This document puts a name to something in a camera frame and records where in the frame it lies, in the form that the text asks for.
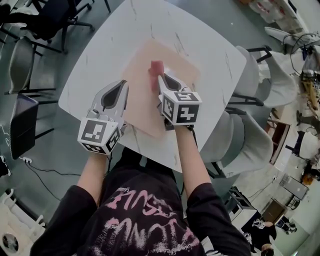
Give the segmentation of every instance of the white chair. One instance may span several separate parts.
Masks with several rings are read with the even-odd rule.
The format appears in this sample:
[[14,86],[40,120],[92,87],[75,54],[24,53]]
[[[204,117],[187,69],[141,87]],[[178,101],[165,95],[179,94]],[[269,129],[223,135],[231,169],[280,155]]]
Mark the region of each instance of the white chair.
[[[296,81],[288,75],[280,65],[275,61],[268,49],[255,48],[246,50],[241,46],[236,47],[246,58],[246,66],[236,86],[233,97],[245,99],[245,101],[229,102],[229,105],[257,105],[275,108],[291,103],[298,94],[298,85]],[[255,60],[250,52],[264,50],[267,55]],[[259,68],[258,63],[265,60],[271,76],[271,89],[267,99],[261,102],[254,97],[259,86]]]
[[227,177],[263,169],[270,161],[274,149],[271,137],[249,115],[232,115],[241,118],[244,125],[244,141],[238,156],[226,166],[217,163],[222,173]]
[[320,43],[320,36],[317,33],[302,32],[297,34],[289,34],[282,30],[267,26],[264,28],[264,30],[269,36],[278,39],[282,44],[302,47],[304,45],[319,45]]
[[220,161],[229,149],[234,134],[234,122],[224,111],[208,140],[201,149],[200,155],[204,163]]

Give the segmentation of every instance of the wall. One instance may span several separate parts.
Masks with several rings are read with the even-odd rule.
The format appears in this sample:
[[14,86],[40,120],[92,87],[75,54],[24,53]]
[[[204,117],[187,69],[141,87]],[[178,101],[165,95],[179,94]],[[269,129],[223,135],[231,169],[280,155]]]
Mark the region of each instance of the wall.
[[319,256],[320,248],[320,224],[316,227],[313,234],[298,249],[298,256]]
[[320,182],[314,180],[304,199],[294,211],[292,219],[307,233],[312,234],[320,224]]
[[320,32],[320,3],[317,0],[291,0],[309,32]]
[[297,231],[292,234],[286,234],[282,229],[276,228],[276,240],[274,245],[283,254],[283,256],[291,256],[309,237],[309,234],[296,223]]

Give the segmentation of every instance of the white desk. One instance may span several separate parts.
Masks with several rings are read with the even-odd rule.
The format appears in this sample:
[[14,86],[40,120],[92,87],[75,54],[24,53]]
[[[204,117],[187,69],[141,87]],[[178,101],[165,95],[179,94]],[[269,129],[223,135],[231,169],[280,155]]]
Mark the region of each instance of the white desk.
[[[200,150],[230,100],[246,60],[212,28],[163,0],[125,0],[111,14],[73,68],[59,106],[79,120],[85,117],[96,92],[118,81],[137,49],[151,38],[200,71],[194,84],[203,101],[195,126]],[[155,139],[129,126],[119,143],[181,172],[174,131]]]

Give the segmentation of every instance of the equipment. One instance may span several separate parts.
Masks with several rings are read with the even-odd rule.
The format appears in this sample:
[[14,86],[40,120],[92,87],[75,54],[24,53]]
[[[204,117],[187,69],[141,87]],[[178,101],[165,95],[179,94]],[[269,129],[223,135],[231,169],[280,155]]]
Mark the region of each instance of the equipment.
[[125,130],[123,113],[128,98],[128,82],[116,81],[100,90],[83,117],[78,142],[94,153],[109,155]]
[[[173,125],[192,126],[196,123],[202,103],[193,92],[170,72],[158,76],[161,113]],[[126,128],[123,113],[127,105],[129,86],[126,80],[116,81],[100,90],[94,97],[91,108],[83,117],[78,133],[78,142],[87,150],[103,155],[111,154]]]
[[170,70],[158,76],[161,114],[174,126],[192,126],[197,121],[202,100]]

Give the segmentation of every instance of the red object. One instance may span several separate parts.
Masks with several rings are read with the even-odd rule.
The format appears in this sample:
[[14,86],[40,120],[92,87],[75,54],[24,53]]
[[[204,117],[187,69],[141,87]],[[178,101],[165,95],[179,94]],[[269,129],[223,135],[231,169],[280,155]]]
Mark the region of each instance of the red object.
[[155,92],[159,89],[158,76],[162,76],[165,73],[164,63],[161,60],[153,60],[148,71],[150,74],[151,90]]

